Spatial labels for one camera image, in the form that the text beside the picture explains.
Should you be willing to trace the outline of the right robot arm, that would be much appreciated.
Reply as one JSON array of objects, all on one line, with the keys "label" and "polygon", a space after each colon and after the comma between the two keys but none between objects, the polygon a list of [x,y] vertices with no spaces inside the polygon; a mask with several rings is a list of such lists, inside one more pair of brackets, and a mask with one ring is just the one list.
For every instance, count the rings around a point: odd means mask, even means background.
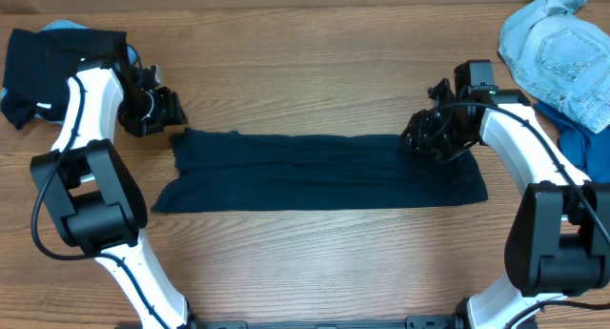
[{"label": "right robot arm", "polygon": [[504,274],[452,315],[410,316],[408,328],[535,328],[549,306],[609,282],[609,186],[592,181],[552,143],[520,90],[502,90],[488,60],[468,60],[429,88],[435,106],[400,138],[449,162],[476,144],[499,156],[521,195],[504,248]]}]

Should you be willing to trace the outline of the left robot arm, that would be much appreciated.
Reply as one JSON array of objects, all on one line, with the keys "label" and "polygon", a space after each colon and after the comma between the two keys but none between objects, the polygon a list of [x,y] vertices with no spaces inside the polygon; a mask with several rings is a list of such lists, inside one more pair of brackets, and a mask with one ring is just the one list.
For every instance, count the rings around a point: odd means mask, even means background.
[{"label": "left robot arm", "polygon": [[146,202],[113,144],[116,125],[142,137],[186,123],[161,79],[156,65],[109,58],[82,58],[64,70],[54,91],[65,113],[60,134],[30,162],[38,190],[30,230],[43,255],[105,268],[141,327],[192,328],[190,304],[153,252]]}]

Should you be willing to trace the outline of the black t-shirt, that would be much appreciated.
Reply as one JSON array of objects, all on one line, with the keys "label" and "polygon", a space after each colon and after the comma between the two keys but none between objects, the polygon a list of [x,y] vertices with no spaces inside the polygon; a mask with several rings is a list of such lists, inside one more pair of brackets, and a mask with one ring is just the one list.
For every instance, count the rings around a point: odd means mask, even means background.
[{"label": "black t-shirt", "polygon": [[488,198],[471,154],[441,164],[394,134],[186,129],[172,144],[178,177],[153,204],[159,213],[444,207]]}]

